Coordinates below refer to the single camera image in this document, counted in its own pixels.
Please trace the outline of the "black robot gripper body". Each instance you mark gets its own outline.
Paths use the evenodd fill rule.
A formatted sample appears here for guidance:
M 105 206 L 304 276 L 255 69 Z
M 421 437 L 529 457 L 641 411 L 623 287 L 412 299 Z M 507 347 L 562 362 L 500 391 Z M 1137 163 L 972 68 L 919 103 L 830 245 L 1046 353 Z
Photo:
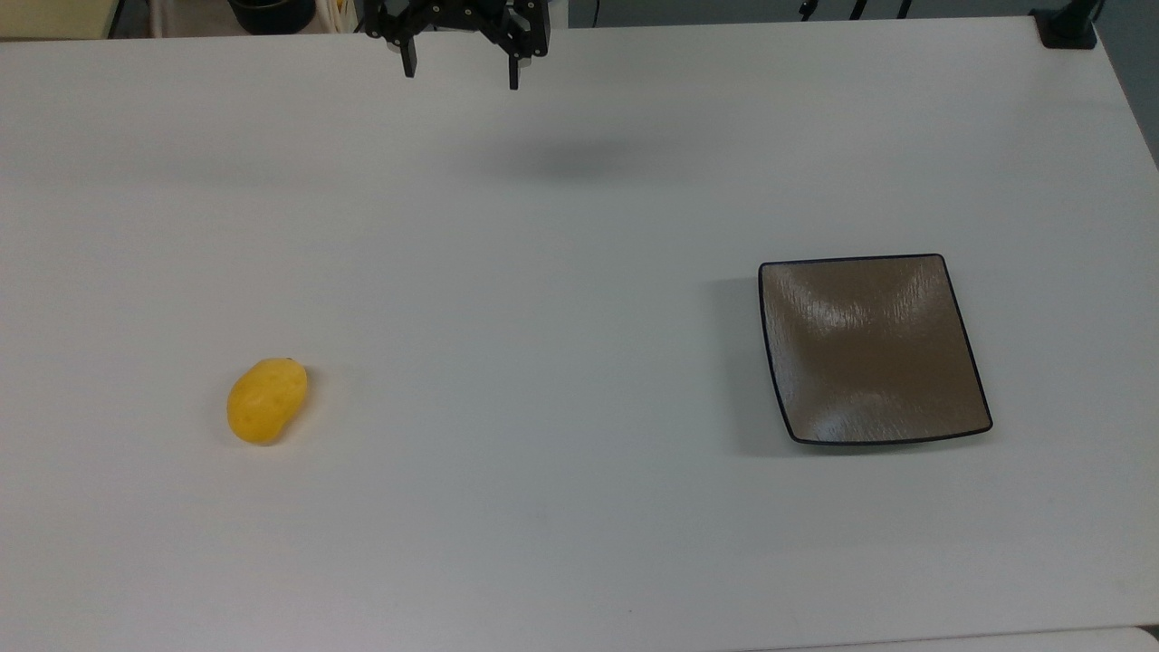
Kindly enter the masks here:
M 551 49 L 546 1 L 365 1 L 360 32 L 401 46 L 429 28 L 478 32 L 513 59 Z

